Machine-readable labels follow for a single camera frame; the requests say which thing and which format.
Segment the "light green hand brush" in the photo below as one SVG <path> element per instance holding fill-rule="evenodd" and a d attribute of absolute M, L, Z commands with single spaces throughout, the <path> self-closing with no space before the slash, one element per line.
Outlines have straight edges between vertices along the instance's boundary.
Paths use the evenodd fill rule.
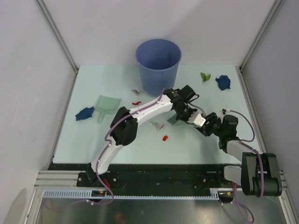
<path fill-rule="evenodd" d="M 173 126 L 182 126 L 185 124 L 184 121 L 181 121 L 177 119 L 176 115 L 171 116 L 169 119 L 167 119 L 167 122 L 170 123 Z"/>

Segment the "light green plastic dustpan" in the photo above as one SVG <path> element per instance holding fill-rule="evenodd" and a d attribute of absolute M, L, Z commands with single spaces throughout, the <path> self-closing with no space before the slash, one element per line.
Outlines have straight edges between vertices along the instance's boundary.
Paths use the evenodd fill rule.
<path fill-rule="evenodd" d="M 95 110 L 99 113 L 98 122 L 101 123 L 106 115 L 114 114 L 121 102 L 121 98 L 112 98 L 100 95 L 95 103 Z"/>

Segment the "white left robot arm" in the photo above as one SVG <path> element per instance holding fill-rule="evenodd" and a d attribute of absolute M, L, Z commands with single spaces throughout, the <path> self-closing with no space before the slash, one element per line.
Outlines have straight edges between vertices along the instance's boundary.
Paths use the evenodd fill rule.
<path fill-rule="evenodd" d="M 86 166 L 87 181 L 92 186 L 104 185 L 103 174 L 118 152 L 131 144 L 137 136 L 138 127 L 151 118 L 170 111 L 175 111 L 177 119 L 187 122 L 197 111 L 190 104 L 199 97 L 194 90 L 186 85 L 182 89 L 165 89 L 154 100 L 127 109 L 121 107 L 104 137 L 105 146 L 93 162 Z"/>

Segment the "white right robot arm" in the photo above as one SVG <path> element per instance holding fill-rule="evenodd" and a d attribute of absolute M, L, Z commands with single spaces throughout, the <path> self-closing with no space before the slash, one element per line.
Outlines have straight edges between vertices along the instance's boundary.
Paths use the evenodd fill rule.
<path fill-rule="evenodd" d="M 204 117 L 205 122 L 197 129 L 204 136 L 219 138 L 219 148 L 235 157 L 241 165 L 227 165 L 216 174 L 215 181 L 220 187 L 231 182 L 241 186 L 247 196 L 280 196 L 283 191 L 277 157 L 273 153 L 261 153 L 237 136 L 238 118 L 226 114 L 219 118 L 216 113 Z"/>

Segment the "green paper scrap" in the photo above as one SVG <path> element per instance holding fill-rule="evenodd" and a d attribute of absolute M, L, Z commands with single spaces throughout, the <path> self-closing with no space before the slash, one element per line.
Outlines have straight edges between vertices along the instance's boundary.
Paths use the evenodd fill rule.
<path fill-rule="evenodd" d="M 200 73 L 201 78 L 202 78 L 202 82 L 207 82 L 210 78 L 211 78 L 211 74 L 205 74 L 204 72 Z"/>

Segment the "grey paper scrap near bin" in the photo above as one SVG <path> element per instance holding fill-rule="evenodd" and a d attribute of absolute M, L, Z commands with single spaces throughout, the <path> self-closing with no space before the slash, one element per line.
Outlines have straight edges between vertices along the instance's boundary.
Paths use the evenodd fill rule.
<path fill-rule="evenodd" d="M 133 89 L 132 92 L 137 96 L 141 94 L 141 91 L 137 89 Z"/>

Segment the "blue plastic waste bin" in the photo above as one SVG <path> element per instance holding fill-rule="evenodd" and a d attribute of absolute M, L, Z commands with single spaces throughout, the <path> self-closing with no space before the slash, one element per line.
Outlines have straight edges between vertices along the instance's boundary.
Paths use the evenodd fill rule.
<path fill-rule="evenodd" d="M 175 85 L 182 53 L 177 44 L 164 39 L 143 42 L 135 51 L 143 89 L 158 96 Z"/>

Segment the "dark blue paper scrap right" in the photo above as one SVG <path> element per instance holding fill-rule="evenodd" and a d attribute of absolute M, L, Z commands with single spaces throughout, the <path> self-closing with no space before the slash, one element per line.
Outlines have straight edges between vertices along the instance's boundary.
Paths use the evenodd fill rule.
<path fill-rule="evenodd" d="M 230 89 L 231 80 L 227 75 L 220 75 L 215 79 L 215 81 L 217 82 L 217 85 L 221 91 Z"/>

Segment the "large dark blue paper scrap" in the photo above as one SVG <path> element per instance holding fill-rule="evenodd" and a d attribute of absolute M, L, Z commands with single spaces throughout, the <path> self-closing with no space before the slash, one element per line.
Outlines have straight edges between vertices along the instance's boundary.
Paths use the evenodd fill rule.
<path fill-rule="evenodd" d="M 94 107 L 86 107 L 82 109 L 79 113 L 75 115 L 76 121 L 85 120 L 91 118 L 93 116 L 95 108 Z"/>

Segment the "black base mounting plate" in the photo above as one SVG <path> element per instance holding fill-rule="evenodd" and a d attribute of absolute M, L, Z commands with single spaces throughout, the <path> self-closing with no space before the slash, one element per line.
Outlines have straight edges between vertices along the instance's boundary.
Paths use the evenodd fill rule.
<path fill-rule="evenodd" d="M 204 185 L 208 188 L 230 188 L 233 182 L 224 178 L 227 164 L 112 164 L 97 178 L 91 164 L 51 163 L 49 171 L 78 171 L 78 186 L 117 188 L 126 183 L 175 183 Z"/>

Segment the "aluminium frame post right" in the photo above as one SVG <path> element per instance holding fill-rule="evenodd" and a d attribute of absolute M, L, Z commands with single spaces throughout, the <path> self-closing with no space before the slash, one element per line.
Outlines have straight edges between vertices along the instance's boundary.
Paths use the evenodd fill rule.
<path fill-rule="evenodd" d="M 264 35 L 266 34 L 266 31 L 269 29 L 271 23 L 273 22 L 276 14 L 280 10 L 284 3 L 284 0 L 275 0 L 270 7 L 270 10 L 268 11 L 264 21 L 262 22 L 261 27 L 259 28 L 249 50 L 247 51 L 244 59 L 242 60 L 241 64 L 239 65 L 240 71 L 243 71 L 248 64 L 250 58 L 253 56 L 254 52 L 256 51 L 258 45 L 262 41 Z"/>

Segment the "aluminium frame post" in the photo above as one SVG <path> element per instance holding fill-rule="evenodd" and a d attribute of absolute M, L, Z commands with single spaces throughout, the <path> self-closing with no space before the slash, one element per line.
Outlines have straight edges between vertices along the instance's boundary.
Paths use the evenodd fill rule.
<path fill-rule="evenodd" d="M 259 28 L 249 50 L 247 51 L 244 59 L 242 60 L 241 64 L 239 65 L 240 71 L 243 71 L 248 64 L 250 58 L 253 56 L 254 52 L 256 51 L 258 45 L 262 41 L 264 35 L 266 34 L 266 31 L 269 29 L 271 23 L 273 22 L 276 14 L 280 10 L 284 3 L 284 0 L 275 0 L 270 7 L 270 10 L 268 11 L 264 21 L 262 22 L 261 27 Z"/>
<path fill-rule="evenodd" d="M 67 47 L 48 7 L 46 6 L 45 2 L 43 0 L 35 0 L 35 3 L 38 7 L 38 9 L 40 10 L 44 20 L 46 21 L 50 31 L 52 32 L 58 46 L 60 47 L 63 55 L 65 56 L 68 64 L 70 65 L 70 67 L 72 68 L 72 70 L 75 72 L 75 74 L 78 73 L 78 66 L 76 65 L 71 52 L 69 50 L 69 48 Z"/>

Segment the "aluminium frame rail front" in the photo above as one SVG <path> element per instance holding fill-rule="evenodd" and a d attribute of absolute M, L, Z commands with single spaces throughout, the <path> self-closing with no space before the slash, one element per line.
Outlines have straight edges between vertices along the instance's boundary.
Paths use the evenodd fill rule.
<path fill-rule="evenodd" d="M 78 171 L 41 171 L 37 176 L 36 187 L 46 189 L 91 189 L 98 190 L 100 194 L 108 187 L 86 187 L 77 185 Z M 115 189 L 110 188 L 116 196 L 209 196 L 210 191 L 230 191 L 230 188 L 208 188 L 204 185 L 162 183 L 159 185 L 150 183 L 126 183 Z"/>

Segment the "aluminium frame post left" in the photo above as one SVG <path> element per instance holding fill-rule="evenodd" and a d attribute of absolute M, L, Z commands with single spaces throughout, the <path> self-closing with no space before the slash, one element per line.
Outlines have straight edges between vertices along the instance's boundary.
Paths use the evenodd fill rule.
<path fill-rule="evenodd" d="M 44 20 L 46 21 L 50 31 L 52 32 L 58 46 L 60 47 L 63 55 L 65 56 L 68 64 L 70 65 L 70 67 L 72 68 L 72 70 L 75 72 L 75 74 L 78 73 L 78 66 L 76 65 L 71 52 L 69 50 L 69 48 L 67 47 L 48 7 L 46 6 L 45 2 L 43 0 L 35 0 L 35 3 L 38 7 L 38 9 L 40 10 Z"/>

